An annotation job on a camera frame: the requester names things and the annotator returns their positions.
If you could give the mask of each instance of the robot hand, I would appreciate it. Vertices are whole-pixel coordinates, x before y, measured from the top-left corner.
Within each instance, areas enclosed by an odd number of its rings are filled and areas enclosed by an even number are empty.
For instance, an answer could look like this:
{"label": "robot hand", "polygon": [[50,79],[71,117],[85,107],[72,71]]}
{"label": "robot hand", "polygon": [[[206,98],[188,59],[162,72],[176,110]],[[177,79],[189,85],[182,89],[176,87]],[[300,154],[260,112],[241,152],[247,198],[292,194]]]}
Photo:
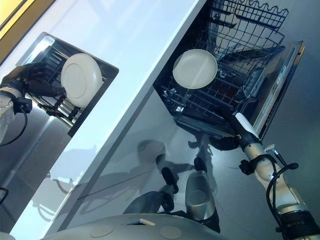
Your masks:
{"label": "robot hand", "polygon": [[63,94],[62,87],[53,87],[44,80],[46,64],[42,62],[29,63],[17,66],[5,76],[0,87],[11,86],[16,88],[24,97],[25,93],[35,96],[55,97]]}
{"label": "robot hand", "polygon": [[[254,173],[264,186],[267,204],[279,225],[277,232],[281,232],[285,240],[320,239],[320,228],[307,205],[282,175],[286,170],[296,169],[298,164],[286,164],[274,145],[263,148],[258,134],[241,113],[223,112],[222,115],[235,131],[235,137],[211,138],[210,143],[220,150],[231,150],[238,146],[242,148],[249,161],[242,160],[239,167],[246,175]],[[273,151],[283,168],[267,153],[269,150]]]}

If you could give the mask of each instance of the black cable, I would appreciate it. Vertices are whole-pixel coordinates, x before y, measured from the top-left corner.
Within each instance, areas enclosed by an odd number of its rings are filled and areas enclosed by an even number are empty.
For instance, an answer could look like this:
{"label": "black cable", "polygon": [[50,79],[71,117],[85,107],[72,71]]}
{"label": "black cable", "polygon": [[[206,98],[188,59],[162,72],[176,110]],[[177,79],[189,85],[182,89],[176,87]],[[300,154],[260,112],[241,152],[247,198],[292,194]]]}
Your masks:
{"label": "black cable", "polygon": [[287,166],[286,161],[284,160],[284,158],[281,156],[280,153],[274,153],[275,157],[280,161],[280,163],[282,163],[283,166]]}
{"label": "black cable", "polygon": [[24,110],[24,108],[22,106],[20,106],[20,109],[21,109],[21,112],[23,113],[24,115],[24,126],[21,130],[21,132],[19,133],[18,136],[16,136],[14,139],[12,139],[11,141],[7,142],[7,143],[4,143],[4,144],[0,144],[0,148],[1,147],[4,147],[4,146],[7,146],[9,144],[12,144],[15,140],[17,140],[18,138],[20,138],[20,136],[24,133],[24,131],[26,130],[26,127],[27,127],[27,124],[28,124],[28,117],[27,117],[27,114],[26,114],[26,111]]}
{"label": "black cable", "polygon": [[4,187],[0,187],[0,191],[5,191],[3,198],[0,199],[0,205],[1,205],[4,202],[4,200],[7,198],[9,190]]}
{"label": "black cable", "polygon": [[[274,217],[274,219],[276,220],[277,224],[279,225],[280,229],[282,229],[282,223],[281,223],[281,220],[278,216],[278,213],[277,213],[277,208],[276,208],[276,183],[277,183],[277,179],[280,177],[281,174],[283,174],[285,171],[287,170],[295,170],[299,167],[299,165],[297,163],[290,163],[289,165],[286,165],[284,166],[282,169],[280,169],[278,172],[276,170],[276,165],[274,162],[272,162],[272,167],[273,167],[273,178],[271,179],[271,181],[269,182],[269,185],[266,189],[266,201],[267,201],[267,204],[268,204],[268,207]],[[271,188],[273,188],[272,190],[272,203],[271,203],[271,200],[270,200],[270,191],[271,191]]]}

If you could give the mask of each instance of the dishwasher rack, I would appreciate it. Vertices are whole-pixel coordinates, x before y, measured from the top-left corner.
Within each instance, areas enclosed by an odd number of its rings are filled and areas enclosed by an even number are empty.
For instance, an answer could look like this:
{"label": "dishwasher rack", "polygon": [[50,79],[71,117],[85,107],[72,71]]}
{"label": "dishwasher rack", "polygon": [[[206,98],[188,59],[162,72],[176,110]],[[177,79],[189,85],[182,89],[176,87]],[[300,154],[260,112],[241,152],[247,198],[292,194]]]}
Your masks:
{"label": "dishwasher rack", "polygon": [[[30,63],[42,63],[45,70],[43,71],[43,75],[39,76],[36,80],[52,86],[53,88],[57,88],[60,91],[62,89],[61,71],[65,62],[71,56],[80,53],[90,55],[67,42],[43,32],[25,52],[17,63],[17,66]],[[46,114],[61,120],[70,128],[68,135],[71,137],[79,129],[119,72],[119,69],[115,66],[112,66],[95,56],[90,56],[95,60],[101,71],[103,83],[85,108],[73,105],[68,100],[63,89],[61,94],[55,97],[40,96],[27,92],[27,95],[36,102],[37,106],[43,109]]]}
{"label": "dishwasher rack", "polygon": [[[69,56],[72,55],[67,50],[65,53]],[[43,83],[57,88],[61,87],[61,71],[66,60],[69,58],[67,54],[61,53],[57,49],[49,46],[33,61],[45,64],[45,71],[41,76],[41,81]],[[56,97],[48,97],[28,93],[28,96],[49,116],[54,116],[60,119],[70,128],[83,112],[83,109],[74,106],[69,102],[65,94]]]}
{"label": "dishwasher rack", "polygon": [[186,36],[196,33],[194,42],[175,52],[181,54],[190,49],[210,52],[218,63],[214,80],[200,89],[178,85],[172,69],[179,55],[173,53],[174,59],[163,70],[167,72],[161,73],[154,84],[178,123],[186,110],[189,117],[212,119],[213,125],[224,121],[219,115],[221,109],[246,111],[249,104],[257,101],[264,68],[284,49],[281,46],[284,35],[278,29],[289,13],[287,9],[251,0],[213,0],[208,7],[208,24],[198,31],[191,25]]}

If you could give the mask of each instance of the metal cylinder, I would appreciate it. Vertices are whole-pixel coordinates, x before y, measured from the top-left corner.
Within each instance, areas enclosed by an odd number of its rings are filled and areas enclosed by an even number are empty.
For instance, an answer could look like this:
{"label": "metal cylinder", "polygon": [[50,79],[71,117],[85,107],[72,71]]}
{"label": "metal cylinder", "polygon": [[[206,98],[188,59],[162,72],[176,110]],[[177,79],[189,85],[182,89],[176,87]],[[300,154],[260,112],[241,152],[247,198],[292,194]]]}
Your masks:
{"label": "metal cylinder", "polygon": [[248,146],[245,147],[243,151],[250,161],[260,155],[266,154],[266,151],[262,147],[261,143],[249,144]]}
{"label": "metal cylinder", "polygon": [[196,221],[210,218],[216,210],[207,174],[197,171],[190,174],[185,190],[186,212]]}

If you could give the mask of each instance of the white plate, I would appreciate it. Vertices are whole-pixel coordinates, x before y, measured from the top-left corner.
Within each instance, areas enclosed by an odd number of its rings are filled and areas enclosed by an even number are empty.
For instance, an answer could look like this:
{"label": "white plate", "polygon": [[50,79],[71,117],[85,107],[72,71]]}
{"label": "white plate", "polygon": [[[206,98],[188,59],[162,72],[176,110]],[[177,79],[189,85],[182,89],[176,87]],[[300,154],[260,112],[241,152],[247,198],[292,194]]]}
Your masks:
{"label": "white plate", "polygon": [[66,98],[77,107],[85,108],[102,84],[100,68],[88,54],[75,54],[63,65],[61,85]]}
{"label": "white plate", "polygon": [[175,81],[186,89],[200,89],[215,78],[218,64],[214,56],[202,49],[191,49],[180,55],[173,65]]}

